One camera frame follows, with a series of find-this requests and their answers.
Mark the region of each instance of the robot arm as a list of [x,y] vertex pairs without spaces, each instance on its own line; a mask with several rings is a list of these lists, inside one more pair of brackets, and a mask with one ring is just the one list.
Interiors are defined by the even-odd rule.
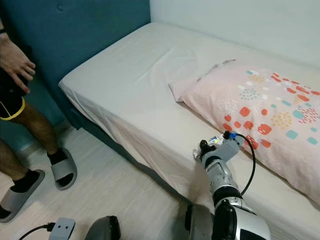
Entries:
[[214,217],[212,219],[204,206],[190,206],[185,224],[190,232],[189,239],[270,240],[266,222],[246,205],[226,165],[238,153],[244,140],[235,132],[227,132],[224,137],[220,146],[208,145],[204,140],[199,145],[198,157],[209,176]]

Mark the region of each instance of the mattress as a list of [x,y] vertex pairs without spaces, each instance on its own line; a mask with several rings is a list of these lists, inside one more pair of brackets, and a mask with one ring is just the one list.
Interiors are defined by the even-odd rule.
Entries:
[[[139,163],[213,211],[208,177],[192,151],[200,140],[220,133],[176,103],[168,83],[204,74],[228,59],[261,63],[320,89],[316,70],[161,23],[150,23],[101,51],[68,73],[59,86],[82,114]],[[251,158],[239,152],[227,164],[243,189]],[[266,219],[273,239],[319,239],[320,208],[263,166],[256,167],[244,199]]]

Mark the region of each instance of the hand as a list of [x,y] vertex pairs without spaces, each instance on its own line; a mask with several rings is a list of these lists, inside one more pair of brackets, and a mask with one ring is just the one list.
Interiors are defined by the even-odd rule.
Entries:
[[30,89],[20,80],[18,74],[28,81],[36,74],[36,65],[15,45],[6,33],[0,35],[0,67],[3,68],[23,91]]

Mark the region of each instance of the bed frame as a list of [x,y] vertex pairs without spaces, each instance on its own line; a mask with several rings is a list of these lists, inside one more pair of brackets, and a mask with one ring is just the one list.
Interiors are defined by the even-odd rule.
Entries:
[[0,0],[0,8],[1,17],[10,22],[21,42],[31,46],[37,75],[69,122],[96,136],[167,191],[190,203],[84,117],[58,87],[59,81],[81,63],[150,23],[149,0]]

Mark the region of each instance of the teal upholstered headboard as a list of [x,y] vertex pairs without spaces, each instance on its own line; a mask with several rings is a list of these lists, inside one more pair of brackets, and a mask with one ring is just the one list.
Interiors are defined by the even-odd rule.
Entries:
[[150,22],[149,0],[0,0],[53,99],[73,126],[75,108],[58,87],[72,69]]

